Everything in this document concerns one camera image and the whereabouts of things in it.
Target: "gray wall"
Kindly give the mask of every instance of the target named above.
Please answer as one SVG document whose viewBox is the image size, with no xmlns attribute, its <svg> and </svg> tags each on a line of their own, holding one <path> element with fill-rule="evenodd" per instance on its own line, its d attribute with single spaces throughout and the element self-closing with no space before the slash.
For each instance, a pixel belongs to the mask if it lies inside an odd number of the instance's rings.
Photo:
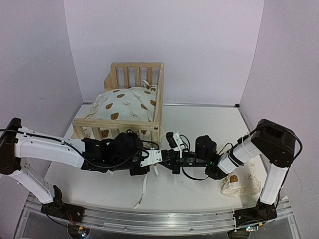
<svg viewBox="0 0 319 239">
<path fill-rule="evenodd" d="M 238 104 L 252 65 L 263 4 L 264 0 L 65 1 L 84 101 L 94 101 L 103 92 L 112 62 L 163 61 L 165 102 Z"/>
<path fill-rule="evenodd" d="M 82 103 L 63 0 L 4 0 L 0 7 L 0 128 L 12 117 L 63 135 Z M 37 161 L 45 174 L 48 162 Z M 0 179 L 0 237 L 12 238 L 28 191 Z"/>
<path fill-rule="evenodd" d="M 257 50 L 241 108 L 249 124 L 267 118 L 304 144 L 285 188 L 302 237 L 319 235 L 319 2 L 265 0 Z"/>
</svg>

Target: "white tabletop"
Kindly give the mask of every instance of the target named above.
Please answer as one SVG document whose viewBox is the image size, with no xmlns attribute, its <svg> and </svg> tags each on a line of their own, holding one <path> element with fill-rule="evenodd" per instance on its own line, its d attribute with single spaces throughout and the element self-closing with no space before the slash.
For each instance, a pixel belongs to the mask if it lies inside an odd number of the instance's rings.
<svg viewBox="0 0 319 239">
<path fill-rule="evenodd" d="M 77 117 L 89 111 L 90 105 L 83 105 Z M 185 134 L 194 150 L 198 136 L 209 135 L 217 143 L 217 150 L 228 142 L 248 132 L 237 108 L 164 106 L 162 127 L 165 132 L 178 131 Z M 73 133 L 72 127 L 66 137 Z M 169 149 L 162 139 L 162 149 Z M 256 176 L 264 185 L 266 171 L 259 157 L 254 159 Z M 137 211 L 185 212 L 238 209 L 256 205 L 259 195 L 252 197 L 227 197 L 221 194 L 222 180 L 193 181 L 182 171 L 174 175 L 159 165 L 159 176 L 153 167 L 148 174 L 145 196 Z M 205 178 L 204 168 L 186 168 L 190 175 Z M 57 185 L 63 192 L 65 202 L 100 208 L 133 210 L 142 193 L 144 175 L 130 176 L 128 170 L 100 173 L 80 170 L 66 164 L 52 162 L 45 179 Z"/>
</svg>

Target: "wooden doll bed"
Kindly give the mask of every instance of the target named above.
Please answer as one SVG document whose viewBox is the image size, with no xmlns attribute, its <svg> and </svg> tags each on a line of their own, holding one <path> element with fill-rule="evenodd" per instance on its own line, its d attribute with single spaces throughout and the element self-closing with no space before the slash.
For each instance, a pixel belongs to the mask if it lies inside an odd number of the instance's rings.
<svg viewBox="0 0 319 239">
<path fill-rule="evenodd" d="M 132 69 L 135 71 L 135 81 L 130 81 L 130 73 Z M 123 73 L 124 86 L 121 87 L 121 79 L 119 71 Z M 149 130 L 151 132 L 152 141 L 160 145 L 160 131 L 162 120 L 163 105 L 163 86 L 164 86 L 164 63 L 157 62 L 131 62 L 131 63 L 112 63 L 109 75 L 104 81 L 104 91 L 114 89 L 130 88 L 134 86 L 142 86 L 141 72 L 146 72 L 146 80 L 150 85 L 157 85 L 156 106 L 152 122 L 145 121 L 128 121 L 128 120 L 110 120 L 110 119 L 80 119 L 73 120 L 74 137 L 84 138 L 84 128 L 92 129 L 95 139 L 102 140 L 101 128 L 111 129 L 112 137 L 116 137 L 120 132 L 131 129 L 137 133 L 141 130 Z"/>
</svg>

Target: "robotic arm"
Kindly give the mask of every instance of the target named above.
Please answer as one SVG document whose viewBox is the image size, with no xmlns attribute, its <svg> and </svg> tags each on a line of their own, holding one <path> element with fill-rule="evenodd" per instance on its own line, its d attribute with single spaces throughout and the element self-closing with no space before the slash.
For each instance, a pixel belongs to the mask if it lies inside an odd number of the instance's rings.
<svg viewBox="0 0 319 239">
<path fill-rule="evenodd" d="M 81 221 L 84 208 L 63 203 L 59 188 L 37 175 L 26 158 L 61 162 L 81 170 L 104 173 L 129 169 L 132 176 L 148 173 L 154 163 L 162 164 L 173 174 L 179 174 L 180 168 L 183 170 L 184 167 L 206 167 L 205 174 L 219 180 L 257 155 L 263 155 L 270 161 L 270 170 L 257 205 L 235 211 L 236 225 L 240 227 L 277 217 L 274 202 L 288 169 L 302 150 L 300 140 L 291 130 L 266 119 L 222 155 L 217 154 L 216 143 L 207 135 L 196 139 L 195 152 L 189 152 L 189 149 L 185 152 L 186 144 L 178 133 L 172 132 L 167 133 L 166 138 L 171 148 L 178 151 L 145 149 L 137 134 L 131 131 L 119 134 L 114 140 L 52 137 L 22 127 L 17 118 L 2 131 L 0 173 L 16 179 L 31 191 L 42 203 L 43 213 L 66 220 L 69 214 L 75 222 Z M 301 148 L 294 156 L 296 140 Z"/>
</svg>

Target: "back wall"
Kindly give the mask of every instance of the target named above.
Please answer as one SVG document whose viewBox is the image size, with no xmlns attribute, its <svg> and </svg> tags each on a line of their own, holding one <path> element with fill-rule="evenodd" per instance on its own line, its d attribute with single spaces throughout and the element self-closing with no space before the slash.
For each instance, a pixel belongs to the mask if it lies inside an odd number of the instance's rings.
<svg viewBox="0 0 319 239">
<path fill-rule="evenodd" d="M 165 102 L 240 102 L 263 0 L 65 0 L 83 100 L 94 101 L 112 62 L 163 61 Z"/>
</svg>

